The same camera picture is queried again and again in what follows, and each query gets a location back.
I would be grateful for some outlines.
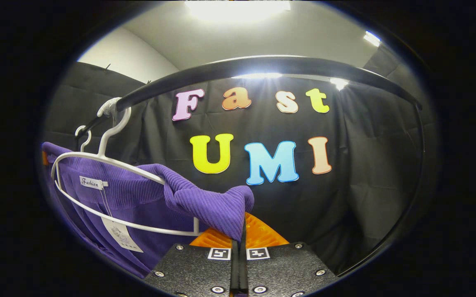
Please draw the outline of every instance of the foam letter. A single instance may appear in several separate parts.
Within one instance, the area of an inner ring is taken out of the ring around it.
[[[188,120],[192,115],[188,112],[188,107],[193,111],[198,105],[198,97],[204,96],[204,90],[198,89],[188,92],[178,93],[177,107],[175,108],[175,115],[172,120]]]
[[[321,93],[318,89],[312,89],[305,93],[306,96],[311,98],[311,106],[318,113],[327,113],[330,111],[328,105],[323,105],[322,100],[326,98],[326,94]]]
[[[199,135],[192,137],[192,157],[194,166],[203,173],[221,173],[230,165],[230,141],[234,139],[232,134],[218,134],[215,137],[219,142],[219,161],[218,163],[210,163],[206,158],[206,144],[209,143],[210,137]]]
[[[223,97],[225,97],[225,99],[221,105],[226,111],[230,111],[236,107],[246,108],[252,103],[247,94],[247,89],[242,87],[227,90],[223,93]]]
[[[332,166],[328,163],[328,154],[326,152],[326,137],[313,137],[308,143],[313,147],[313,155],[315,156],[315,167],[311,170],[315,174],[328,173],[332,170]]]
[[[258,142],[246,144],[245,150],[249,152],[251,160],[251,176],[247,179],[247,184],[264,183],[263,177],[260,176],[260,169],[264,171],[269,182],[274,181],[278,168],[280,168],[279,182],[298,180],[293,154],[295,147],[296,144],[292,141],[282,141],[276,148],[274,157],[271,157],[263,144]]]
[[[295,95],[292,92],[279,91],[275,95],[279,103],[276,107],[283,113],[296,113],[298,111],[298,104],[293,101]]]

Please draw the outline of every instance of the white hanger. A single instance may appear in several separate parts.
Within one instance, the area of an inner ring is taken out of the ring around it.
[[[107,109],[110,109],[112,106],[114,106],[114,103],[116,103],[117,100],[119,100],[119,99],[120,98],[113,98],[113,99],[108,100],[106,103],[104,103],[104,105],[102,105],[102,107],[100,107],[100,109],[98,110],[97,116],[100,117],[100,116],[102,116],[103,113],[107,113]],[[130,120],[131,114],[132,114],[132,108],[128,107],[124,111],[124,116],[122,117],[121,122],[119,124],[117,124],[117,126],[115,126],[111,129],[107,130],[106,132],[104,132],[104,135],[102,136],[102,139],[100,139],[100,146],[98,148],[98,154],[90,154],[90,153],[84,153],[83,152],[83,147],[85,145],[87,145],[87,143],[89,143],[89,141],[91,141],[91,132],[89,131],[87,141],[85,141],[85,143],[83,143],[82,146],[81,146],[81,151],[82,152],[68,152],[68,153],[64,153],[64,154],[59,155],[58,158],[56,158],[56,160],[54,161],[53,166],[52,166],[52,171],[51,171],[51,178],[53,179],[54,184],[56,185],[58,190],[62,194],[64,194],[64,196],[66,196],[69,200],[74,202],[79,207],[82,207],[83,209],[85,209],[85,210],[89,211],[90,213],[95,214],[99,217],[106,218],[108,220],[117,222],[119,224],[124,224],[128,227],[132,227],[132,228],[136,228],[136,229],[140,229],[140,230],[151,231],[151,232],[156,232],[156,233],[164,233],[164,234],[170,234],[170,235],[183,235],[183,236],[198,236],[198,235],[200,235],[198,218],[193,219],[193,231],[192,232],[175,231],[175,230],[168,230],[168,229],[161,229],[161,228],[143,226],[141,224],[134,224],[134,223],[131,223],[131,222],[126,222],[124,220],[119,220],[119,219],[113,218],[111,216],[108,216],[106,214],[102,214],[101,212],[98,212],[98,211],[80,203],[79,201],[77,201],[76,199],[71,197],[71,195],[69,195],[64,190],[62,190],[62,188],[60,186],[61,185],[60,170],[59,170],[59,167],[58,167],[58,163],[61,160],[65,159],[65,158],[69,158],[69,157],[89,158],[91,160],[97,160],[97,161],[102,162],[102,163],[106,163],[106,164],[110,164],[110,165],[113,165],[113,166],[116,166],[116,167],[119,167],[119,168],[122,168],[122,169],[126,169],[128,171],[131,171],[133,173],[141,175],[142,177],[146,177],[146,178],[151,179],[155,182],[158,182],[159,184],[164,184],[164,179],[162,179],[161,177],[158,177],[157,175],[154,175],[152,173],[149,173],[149,172],[144,171],[142,169],[139,169],[137,167],[131,166],[130,164],[126,164],[126,163],[121,162],[119,160],[115,160],[115,159],[108,158],[108,157],[105,156],[106,145],[107,145],[108,139],[111,136],[120,132],[126,126],[128,121]],[[78,127],[76,133],[78,133],[80,129],[82,129],[82,126]],[[56,171],[56,175],[57,175],[56,180],[54,179],[54,172],[55,171]]]

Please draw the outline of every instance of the yellow letter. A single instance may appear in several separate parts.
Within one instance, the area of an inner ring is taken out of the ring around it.
[[[190,139],[193,147],[194,166],[203,173],[221,173],[230,165],[230,141],[234,139],[234,136],[232,134],[218,134],[215,138],[219,142],[218,163],[210,163],[206,158],[206,144],[209,143],[210,137],[199,135]]]
[[[252,101],[249,99],[249,95],[247,94],[247,89],[242,87],[236,87],[227,90],[225,93],[223,93],[223,97],[225,97],[225,99],[223,100],[221,106],[226,111],[230,111],[236,107],[246,108],[252,103]]]
[[[309,90],[305,93],[306,96],[311,98],[311,106],[318,113],[327,113],[330,111],[328,105],[323,105],[322,100],[326,98],[326,94],[321,93],[318,89]]]
[[[298,111],[298,104],[293,101],[295,95],[292,92],[280,91],[276,93],[275,97],[279,102],[276,104],[276,107],[278,107],[281,112],[296,113]]]
[[[313,137],[308,140],[313,147],[313,155],[315,156],[315,167],[311,170],[315,174],[328,173],[332,170],[332,166],[328,163],[328,154],[326,153],[326,137]]]

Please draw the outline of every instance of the blue letter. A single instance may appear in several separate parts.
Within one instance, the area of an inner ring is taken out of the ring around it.
[[[282,141],[276,148],[274,157],[271,157],[263,144],[259,142],[246,144],[245,150],[249,152],[251,160],[251,176],[247,179],[247,184],[264,183],[263,177],[260,176],[260,168],[264,171],[264,175],[269,182],[274,181],[278,168],[280,168],[279,182],[298,180],[293,155],[295,147],[296,144],[292,141]]]

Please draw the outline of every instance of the ceiling light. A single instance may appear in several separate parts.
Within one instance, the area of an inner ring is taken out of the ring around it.
[[[364,39],[370,41],[372,45],[375,45],[376,47],[379,47],[379,44],[381,42],[380,39],[377,38],[374,34],[366,31],[366,35],[363,37]]]
[[[257,21],[289,11],[289,1],[185,1],[191,13],[204,21]]]
[[[340,78],[330,78],[330,83],[333,83],[340,91],[348,84],[348,81]]]
[[[232,78],[279,78],[282,77],[280,73],[253,73],[249,75],[234,76]]]

